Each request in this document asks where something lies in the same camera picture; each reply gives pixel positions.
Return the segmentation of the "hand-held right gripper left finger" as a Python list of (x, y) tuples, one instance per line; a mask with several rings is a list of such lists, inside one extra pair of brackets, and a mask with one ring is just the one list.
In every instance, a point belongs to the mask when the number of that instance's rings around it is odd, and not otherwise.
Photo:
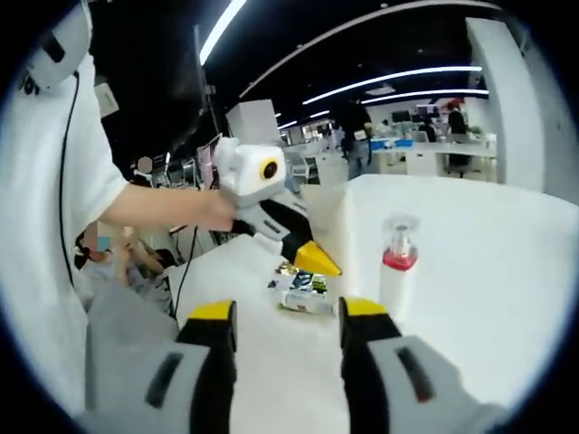
[(194, 309), (173, 341), (132, 365), (118, 433), (228, 433), (237, 379), (233, 300)]

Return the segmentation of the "person's left hand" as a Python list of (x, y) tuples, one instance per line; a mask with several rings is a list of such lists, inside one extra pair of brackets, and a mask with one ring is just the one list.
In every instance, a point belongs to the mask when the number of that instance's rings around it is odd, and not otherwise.
[(209, 231), (231, 231), (237, 209), (222, 192), (220, 190), (202, 191), (200, 198), (199, 225)]

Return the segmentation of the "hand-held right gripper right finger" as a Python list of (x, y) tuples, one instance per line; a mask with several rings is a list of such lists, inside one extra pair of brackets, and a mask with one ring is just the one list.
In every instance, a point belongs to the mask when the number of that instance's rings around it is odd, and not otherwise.
[(338, 301), (341, 376), (353, 433), (498, 433), (500, 407), (464, 388), (458, 368), (384, 306)]

